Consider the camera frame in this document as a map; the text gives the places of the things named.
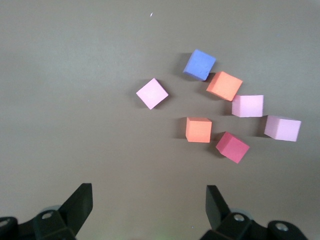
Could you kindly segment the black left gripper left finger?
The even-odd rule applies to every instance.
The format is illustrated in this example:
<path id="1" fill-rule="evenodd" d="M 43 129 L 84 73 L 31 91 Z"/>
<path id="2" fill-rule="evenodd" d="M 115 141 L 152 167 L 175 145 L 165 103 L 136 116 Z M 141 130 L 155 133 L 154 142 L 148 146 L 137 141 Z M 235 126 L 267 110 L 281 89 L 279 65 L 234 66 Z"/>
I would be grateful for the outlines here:
<path id="1" fill-rule="evenodd" d="M 75 240 L 93 209 L 92 184 L 83 183 L 57 209 L 42 211 L 18 223 L 13 216 L 0 218 L 2 240 Z"/>

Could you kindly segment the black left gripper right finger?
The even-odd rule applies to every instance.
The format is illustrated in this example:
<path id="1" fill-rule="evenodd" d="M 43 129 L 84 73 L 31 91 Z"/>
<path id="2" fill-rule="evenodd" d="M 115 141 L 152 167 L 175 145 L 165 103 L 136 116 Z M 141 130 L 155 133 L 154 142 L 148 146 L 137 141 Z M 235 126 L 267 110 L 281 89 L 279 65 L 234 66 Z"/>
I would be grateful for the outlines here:
<path id="1" fill-rule="evenodd" d="M 215 185 L 206 187 L 205 211 L 211 226 L 202 240 L 305 240 L 294 224 L 270 221 L 267 227 L 240 212 L 232 212 Z"/>

